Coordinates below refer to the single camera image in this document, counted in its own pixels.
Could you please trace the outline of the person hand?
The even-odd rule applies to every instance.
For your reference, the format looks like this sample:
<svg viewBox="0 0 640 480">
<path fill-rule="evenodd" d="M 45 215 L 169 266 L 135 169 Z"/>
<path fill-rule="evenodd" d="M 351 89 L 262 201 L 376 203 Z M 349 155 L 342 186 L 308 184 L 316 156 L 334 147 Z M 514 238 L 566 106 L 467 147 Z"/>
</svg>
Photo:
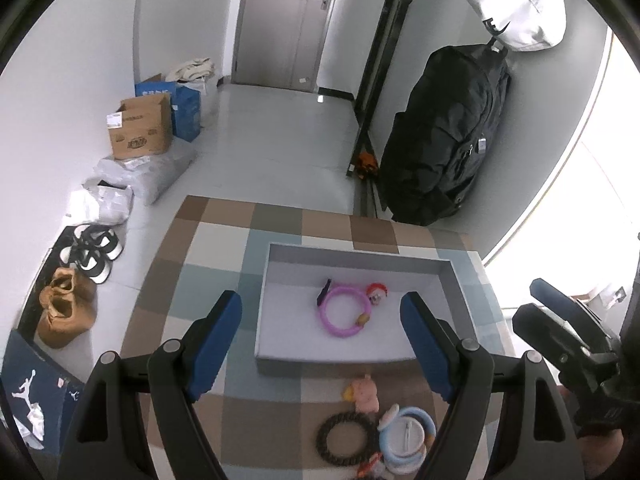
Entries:
<svg viewBox="0 0 640 480">
<path fill-rule="evenodd" d="M 583 396 L 563 385 L 558 390 L 573 415 L 585 477 L 597 479 L 615 464 L 626 444 L 628 431 L 620 409 L 601 393 Z"/>
</svg>

